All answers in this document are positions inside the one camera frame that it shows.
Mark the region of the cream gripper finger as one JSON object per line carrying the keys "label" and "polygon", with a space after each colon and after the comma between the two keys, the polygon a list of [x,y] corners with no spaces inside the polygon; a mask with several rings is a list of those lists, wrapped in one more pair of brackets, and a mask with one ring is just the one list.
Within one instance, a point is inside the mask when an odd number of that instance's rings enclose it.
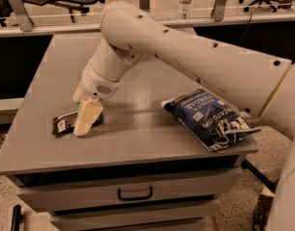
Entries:
{"label": "cream gripper finger", "polygon": [[78,87],[76,88],[73,97],[74,102],[80,103],[83,100],[87,100],[87,95],[84,93],[84,89],[82,83],[79,83]]}
{"label": "cream gripper finger", "polygon": [[98,98],[82,101],[75,121],[74,134],[78,137],[86,135],[103,110],[102,102]]}

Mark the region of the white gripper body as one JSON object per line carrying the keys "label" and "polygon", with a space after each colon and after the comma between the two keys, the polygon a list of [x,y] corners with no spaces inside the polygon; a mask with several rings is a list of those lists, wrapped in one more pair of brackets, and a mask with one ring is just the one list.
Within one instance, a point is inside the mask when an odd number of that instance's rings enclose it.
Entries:
{"label": "white gripper body", "polygon": [[81,85],[84,95],[105,100],[114,96],[121,83],[106,80],[92,68],[91,63],[87,63],[82,73]]}

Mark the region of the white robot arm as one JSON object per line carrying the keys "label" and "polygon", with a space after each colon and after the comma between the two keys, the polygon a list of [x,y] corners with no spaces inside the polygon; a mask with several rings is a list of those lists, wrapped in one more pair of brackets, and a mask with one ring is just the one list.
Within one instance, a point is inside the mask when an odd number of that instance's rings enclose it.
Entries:
{"label": "white robot arm", "polygon": [[239,109],[250,110],[292,141],[265,231],[295,231],[295,64],[170,29],[123,1],[102,10],[100,31],[101,43],[87,62],[74,101],[111,98],[126,72],[149,54]]}

